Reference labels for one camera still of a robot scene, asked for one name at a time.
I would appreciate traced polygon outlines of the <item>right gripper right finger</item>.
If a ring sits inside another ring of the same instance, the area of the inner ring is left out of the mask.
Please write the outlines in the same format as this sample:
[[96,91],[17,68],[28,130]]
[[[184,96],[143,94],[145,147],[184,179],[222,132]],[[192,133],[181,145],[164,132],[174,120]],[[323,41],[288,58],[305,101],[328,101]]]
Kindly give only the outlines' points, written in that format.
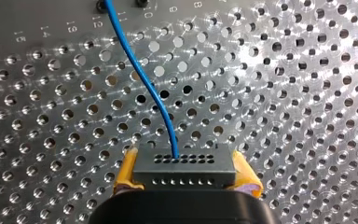
[[235,180],[227,189],[240,191],[259,198],[264,191],[264,186],[245,156],[238,150],[234,150],[232,161],[235,169]]

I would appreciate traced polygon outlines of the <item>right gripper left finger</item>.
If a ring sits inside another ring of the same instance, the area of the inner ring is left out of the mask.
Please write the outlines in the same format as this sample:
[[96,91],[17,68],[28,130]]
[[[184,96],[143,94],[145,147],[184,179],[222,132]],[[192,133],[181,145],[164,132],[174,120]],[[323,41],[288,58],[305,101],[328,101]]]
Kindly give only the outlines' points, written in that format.
[[137,147],[129,148],[124,156],[120,170],[113,186],[113,194],[118,195],[132,190],[144,190],[145,185],[133,181],[133,168],[138,154]]

